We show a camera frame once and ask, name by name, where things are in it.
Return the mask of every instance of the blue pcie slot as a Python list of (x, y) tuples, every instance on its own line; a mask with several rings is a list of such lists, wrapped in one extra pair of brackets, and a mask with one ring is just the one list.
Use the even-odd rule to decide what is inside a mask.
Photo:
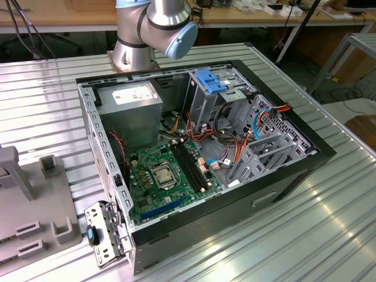
[(169, 203), (163, 207), (159, 207), (158, 209), (149, 211), (147, 213), (141, 214), (141, 220), (148, 219), (150, 217), (156, 216), (157, 214), (161, 214), (165, 212), (166, 210), (173, 209), (175, 207), (179, 207), (180, 204), (183, 202), (184, 199), (186, 199), (188, 196), (181, 197), (179, 200), (176, 200), (175, 202)]

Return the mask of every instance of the metal case frame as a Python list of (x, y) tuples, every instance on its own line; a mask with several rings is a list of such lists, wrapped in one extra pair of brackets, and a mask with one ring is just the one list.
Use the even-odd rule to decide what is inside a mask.
[[(284, 104), (242, 61), (216, 62), (214, 66), (205, 63), (168, 70), (151, 70), (77, 80), (85, 127), (102, 183), (108, 199), (114, 202), (113, 197), (116, 197), (120, 209), (125, 211), (125, 218), (126, 211), (129, 211), (133, 206), (133, 201), (121, 177), (112, 150), (108, 146), (109, 141), (104, 134), (104, 128), (96, 111), (96, 105), (99, 105), (100, 101), (98, 96), (95, 95), (95, 87), (109, 83), (126, 83), (134, 79), (145, 79), (153, 73), (179, 73), (182, 69), (192, 71), (194, 68), (202, 66), (215, 68), (220, 65), (235, 67), (271, 103), (275, 105)], [(175, 213), (140, 230), (133, 226), (127, 226), (129, 237), (133, 243), (130, 257), (135, 274), (285, 198), (315, 169), (318, 169), (335, 155), (335, 151), (293, 110), (286, 112), (286, 118), (307, 140), (314, 144), (317, 153), (299, 162), (282, 167), (268, 174), (267, 177), (261, 177), (232, 189), (226, 194), (221, 194), (190, 209)], [(121, 183), (116, 181), (119, 177), (122, 180)]]

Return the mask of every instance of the motherboard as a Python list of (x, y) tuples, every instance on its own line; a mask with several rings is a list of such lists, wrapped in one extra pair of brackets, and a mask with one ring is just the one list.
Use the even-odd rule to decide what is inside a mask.
[(129, 156), (135, 225), (214, 196), (222, 190), (191, 140), (140, 150)]

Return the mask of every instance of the slotted aluminum surface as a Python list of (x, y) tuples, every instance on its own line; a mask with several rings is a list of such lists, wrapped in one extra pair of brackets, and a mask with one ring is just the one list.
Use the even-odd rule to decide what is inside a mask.
[(376, 57), (376, 34), (374, 33), (355, 33), (350, 36), (350, 43), (360, 48), (368, 55)]
[[(127, 262), (98, 270), (81, 244), (1, 281), (330, 281), (376, 280), (376, 165), (370, 152), (317, 108), (257, 50), (243, 44), (193, 48), (161, 67), (241, 59), (323, 137), (337, 155), (287, 199), (134, 277)], [(85, 208), (105, 198), (85, 137), (75, 78), (113, 73), (107, 56), (0, 66), (0, 143), (21, 164), (64, 159), (81, 231)]]

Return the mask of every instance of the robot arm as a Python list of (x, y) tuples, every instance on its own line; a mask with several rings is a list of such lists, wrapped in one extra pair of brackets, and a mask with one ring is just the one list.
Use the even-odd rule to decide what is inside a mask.
[(180, 59), (193, 46), (198, 27), (185, 0), (117, 0), (114, 65), (123, 72), (153, 68), (153, 49)]

